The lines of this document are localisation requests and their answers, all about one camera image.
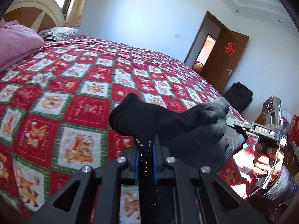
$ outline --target black bag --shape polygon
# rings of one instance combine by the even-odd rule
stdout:
[[[234,83],[227,90],[223,97],[233,106],[239,113],[243,112],[252,101],[253,92],[240,82]]]

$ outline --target fingers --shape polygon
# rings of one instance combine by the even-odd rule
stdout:
[[[256,167],[256,166],[254,166],[254,167],[252,168],[252,172],[253,172],[253,174],[254,174],[255,176],[257,176],[257,175],[264,175],[264,174],[267,173],[266,171],[263,171],[263,170],[259,169],[259,168]]]
[[[256,159],[253,160],[253,165],[265,172],[268,172],[271,169],[270,165],[262,164],[262,163],[258,162],[258,160],[256,160]]]
[[[260,151],[255,151],[253,153],[253,156],[255,157],[256,160],[258,160],[260,163],[264,164],[264,165],[268,165],[270,163],[270,159],[268,156],[266,156],[265,154],[263,154]]]
[[[267,148],[267,155],[270,158],[276,159],[277,153],[278,153],[278,149],[277,148],[273,148],[273,147],[268,147]],[[284,158],[284,153],[283,152],[279,152],[278,153],[278,159],[277,159],[277,161],[283,160],[283,158]]]
[[[255,149],[258,150],[258,151],[261,151],[262,148],[263,148],[263,146],[262,146],[261,144],[259,144],[259,143],[257,143],[257,144],[255,145]]]

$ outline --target wooden headboard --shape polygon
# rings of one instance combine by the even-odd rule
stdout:
[[[64,26],[65,20],[55,0],[14,0],[0,24],[18,20],[21,25],[40,32]]]

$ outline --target bedspread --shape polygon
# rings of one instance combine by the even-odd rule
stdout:
[[[133,139],[108,116],[129,93],[176,112],[221,96],[170,56],[89,37],[46,43],[0,74],[3,198],[30,217],[81,167],[120,156]],[[252,144],[219,171],[242,197],[254,188]],[[122,188],[120,215],[140,223],[138,187]]]

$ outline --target ceiling molding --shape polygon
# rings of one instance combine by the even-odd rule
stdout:
[[[299,36],[291,17],[279,0],[221,0],[236,16],[262,20]]]

